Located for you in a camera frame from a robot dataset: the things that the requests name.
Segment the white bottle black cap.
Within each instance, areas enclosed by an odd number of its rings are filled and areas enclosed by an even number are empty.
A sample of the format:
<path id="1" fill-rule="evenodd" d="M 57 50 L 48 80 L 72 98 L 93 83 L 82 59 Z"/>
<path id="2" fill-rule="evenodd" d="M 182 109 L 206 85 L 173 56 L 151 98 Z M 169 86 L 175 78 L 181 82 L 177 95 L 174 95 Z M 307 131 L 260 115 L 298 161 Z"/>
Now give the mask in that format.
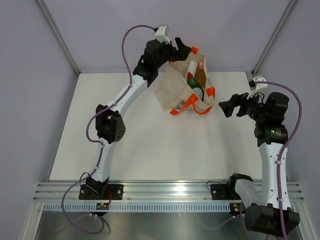
<path id="1" fill-rule="evenodd" d="M 196 70 L 197 70 L 197 67 L 198 67 L 198 63 L 191 60 L 189 62 L 189 65 L 188 65 L 188 68 L 187 68 L 187 71 L 186 71 L 186 76 L 188 76 L 188 74 L 190 73 L 194 77 L 195 73 L 196 73 Z"/>

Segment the canvas bag orange handles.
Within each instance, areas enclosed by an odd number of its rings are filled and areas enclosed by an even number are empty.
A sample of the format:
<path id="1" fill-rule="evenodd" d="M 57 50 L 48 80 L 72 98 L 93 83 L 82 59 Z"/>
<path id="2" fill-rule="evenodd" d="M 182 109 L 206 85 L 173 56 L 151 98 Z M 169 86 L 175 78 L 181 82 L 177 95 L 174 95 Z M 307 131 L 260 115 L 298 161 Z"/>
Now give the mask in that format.
<path id="1" fill-rule="evenodd" d="M 203 100 L 193 92 L 187 84 L 187 69 L 190 61 L 204 61 L 206 74 Z M 198 115 L 205 115 L 214 106 L 216 90 L 207 71 L 207 54 L 195 46 L 185 61 L 170 62 L 165 69 L 164 77 L 156 91 L 157 98 L 163 110 L 169 110 L 171 115 L 178 115 L 185 110 L 192 110 Z"/>

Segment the amber bottle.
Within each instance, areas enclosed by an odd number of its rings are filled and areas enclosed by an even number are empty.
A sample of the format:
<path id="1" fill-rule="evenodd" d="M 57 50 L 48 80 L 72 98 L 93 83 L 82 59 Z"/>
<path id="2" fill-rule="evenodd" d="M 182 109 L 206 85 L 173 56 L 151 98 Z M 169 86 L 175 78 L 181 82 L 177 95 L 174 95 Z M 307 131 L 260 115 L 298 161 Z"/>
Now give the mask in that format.
<path id="1" fill-rule="evenodd" d="M 204 61 L 199 62 L 196 69 L 196 78 L 202 88 L 205 88 L 207 76 L 204 70 Z"/>

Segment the green dish soap bottle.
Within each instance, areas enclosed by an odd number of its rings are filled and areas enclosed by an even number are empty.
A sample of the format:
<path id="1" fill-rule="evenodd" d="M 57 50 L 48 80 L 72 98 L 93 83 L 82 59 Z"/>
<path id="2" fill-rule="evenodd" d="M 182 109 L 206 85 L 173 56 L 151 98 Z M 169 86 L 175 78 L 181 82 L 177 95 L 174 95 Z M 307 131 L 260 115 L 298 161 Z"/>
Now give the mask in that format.
<path id="1" fill-rule="evenodd" d="M 193 90 L 193 92 L 199 97 L 199 99 L 204 99 L 204 90 L 197 79 L 191 72 L 188 72 L 187 75 L 187 84 Z"/>

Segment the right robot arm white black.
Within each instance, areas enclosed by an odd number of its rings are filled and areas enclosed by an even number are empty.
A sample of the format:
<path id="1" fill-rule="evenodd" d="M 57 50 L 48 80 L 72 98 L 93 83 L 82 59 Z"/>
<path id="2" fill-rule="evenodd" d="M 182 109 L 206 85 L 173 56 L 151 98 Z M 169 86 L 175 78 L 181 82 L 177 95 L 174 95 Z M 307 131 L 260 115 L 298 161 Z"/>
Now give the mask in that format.
<path id="1" fill-rule="evenodd" d="M 283 125 L 289 98 L 272 92 L 266 102 L 257 94 L 234 94 L 219 102 L 229 118 L 235 108 L 237 117 L 249 116 L 255 121 L 254 136 L 261 157 L 262 190 L 259 193 L 251 177 L 234 173 L 229 177 L 226 192 L 233 199 L 240 197 L 245 208 L 244 226 L 248 231 L 284 238 L 300 223 L 289 199 L 286 174 L 288 131 Z"/>

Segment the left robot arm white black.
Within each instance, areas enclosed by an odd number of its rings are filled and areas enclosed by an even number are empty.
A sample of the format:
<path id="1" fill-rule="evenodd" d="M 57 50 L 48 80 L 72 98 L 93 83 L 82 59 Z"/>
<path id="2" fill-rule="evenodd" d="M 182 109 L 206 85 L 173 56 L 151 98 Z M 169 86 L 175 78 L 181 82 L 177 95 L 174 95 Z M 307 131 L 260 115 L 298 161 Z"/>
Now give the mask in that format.
<path id="1" fill-rule="evenodd" d="M 123 116 L 136 98 L 157 78 L 159 68 L 167 62 L 184 61 L 192 51 L 179 37 L 176 46 L 157 39 L 146 43 L 143 55 L 132 73 L 129 84 L 116 96 L 114 102 L 98 105 L 94 116 L 99 149 L 94 170 L 81 185 L 79 199 L 106 200 L 112 194 L 108 185 L 111 160 L 116 143 L 126 132 Z"/>

